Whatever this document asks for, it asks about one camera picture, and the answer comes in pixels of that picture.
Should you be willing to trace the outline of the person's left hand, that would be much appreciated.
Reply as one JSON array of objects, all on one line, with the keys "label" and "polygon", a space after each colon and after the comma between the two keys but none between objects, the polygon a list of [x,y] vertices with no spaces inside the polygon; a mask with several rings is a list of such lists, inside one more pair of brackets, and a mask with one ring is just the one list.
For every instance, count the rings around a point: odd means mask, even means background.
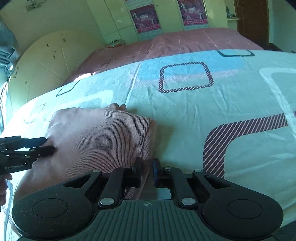
[{"label": "person's left hand", "polygon": [[8,188],[7,181],[12,180],[11,174],[1,175],[0,178],[0,206],[6,203],[6,190]]}]

